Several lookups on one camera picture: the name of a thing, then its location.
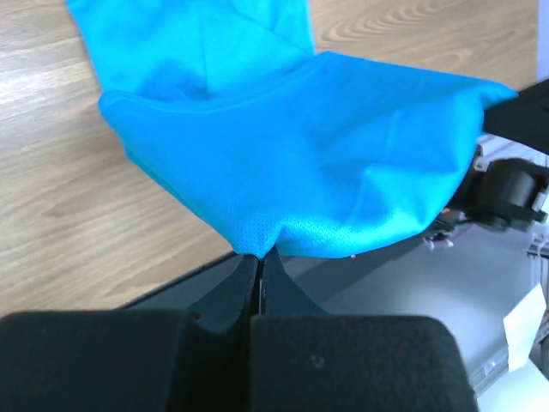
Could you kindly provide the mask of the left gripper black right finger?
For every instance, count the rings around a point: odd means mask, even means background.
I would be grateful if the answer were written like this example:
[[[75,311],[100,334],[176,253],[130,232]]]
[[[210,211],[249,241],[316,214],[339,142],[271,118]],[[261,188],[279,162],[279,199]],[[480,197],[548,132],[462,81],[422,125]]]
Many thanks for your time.
[[[250,321],[253,411],[474,411],[455,338],[423,316],[330,315],[285,272],[262,261]]]

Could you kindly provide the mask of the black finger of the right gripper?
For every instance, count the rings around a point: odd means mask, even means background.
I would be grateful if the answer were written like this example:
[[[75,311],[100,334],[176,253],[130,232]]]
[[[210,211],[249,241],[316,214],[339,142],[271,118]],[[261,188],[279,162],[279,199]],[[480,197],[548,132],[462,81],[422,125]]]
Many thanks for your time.
[[[526,146],[547,146],[548,83],[545,79],[484,112],[482,130]]]

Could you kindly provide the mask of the teal t-shirt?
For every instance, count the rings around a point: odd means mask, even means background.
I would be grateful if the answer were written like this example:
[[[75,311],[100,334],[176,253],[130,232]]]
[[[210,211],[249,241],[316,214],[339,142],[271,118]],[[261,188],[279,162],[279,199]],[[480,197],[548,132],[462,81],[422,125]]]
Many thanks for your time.
[[[345,258],[424,232],[496,82],[316,53],[305,1],[70,1],[127,157],[241,254]]]

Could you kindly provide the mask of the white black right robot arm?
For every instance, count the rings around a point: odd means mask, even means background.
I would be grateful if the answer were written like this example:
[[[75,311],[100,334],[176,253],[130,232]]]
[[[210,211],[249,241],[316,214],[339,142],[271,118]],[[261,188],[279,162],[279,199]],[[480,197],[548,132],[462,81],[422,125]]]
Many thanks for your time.
[[[547,155],[548,80],[485,110],[482,130]],[[448,208],[462,212],[465,223],[486,230],[527,232],[546,221],[542,204],[547,196],[548,168],[509,158],[492,161],[484,171],[470,166]]]

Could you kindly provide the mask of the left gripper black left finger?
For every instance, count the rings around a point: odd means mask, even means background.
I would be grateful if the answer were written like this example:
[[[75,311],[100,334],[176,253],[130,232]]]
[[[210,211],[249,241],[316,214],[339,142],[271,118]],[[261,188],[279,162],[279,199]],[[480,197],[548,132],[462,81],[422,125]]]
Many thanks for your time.
[[[258,260],[185,309],[17,312],[1,320],[4,411],[240,411]]]

